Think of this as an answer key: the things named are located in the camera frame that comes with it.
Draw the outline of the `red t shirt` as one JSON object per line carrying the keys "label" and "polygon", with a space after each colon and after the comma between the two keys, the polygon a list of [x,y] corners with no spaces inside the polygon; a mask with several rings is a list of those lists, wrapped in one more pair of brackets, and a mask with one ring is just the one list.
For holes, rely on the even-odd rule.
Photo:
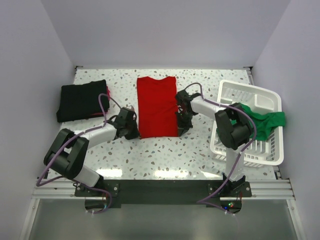
{"label": "red t shirt", "polygon": [[174,76],[137,79],[138,130],[143,139],[178,136],[176,94]]}

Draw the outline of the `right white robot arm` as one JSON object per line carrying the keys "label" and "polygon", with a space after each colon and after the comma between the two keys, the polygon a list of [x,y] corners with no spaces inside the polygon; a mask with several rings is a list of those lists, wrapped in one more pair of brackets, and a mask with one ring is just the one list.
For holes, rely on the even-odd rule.
{"label": "right white robot arm", "polygon": [[222,189],[227,196],[235,196],[241,190],[238,181],[244,177],[244,151],[257,134],[255,123],[238,102],[226,105],[205,99],[201,93],[189,94],[186,90],[179,91],[175,99],[178,136],[193,128],[192,118],[197,114],[214,120],[219,140],[226,147],[224,174],[229,180],[223,183]]}

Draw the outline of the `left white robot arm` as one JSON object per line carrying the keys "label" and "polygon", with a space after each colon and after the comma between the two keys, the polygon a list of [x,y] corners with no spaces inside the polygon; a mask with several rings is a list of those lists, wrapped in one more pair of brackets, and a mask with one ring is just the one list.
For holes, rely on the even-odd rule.
{"label": "left white robot arm", "polygon": [[59,131],[44,157],[46,170],[53,170],[63,178],[86,186],[92,196],[104,190],[103,177],[85,166],[87,151],[97,145],[124,137],[132,140],[140,137],[137,114],[133,109],[122,107],[102,125],[82,131],[64,128]]}

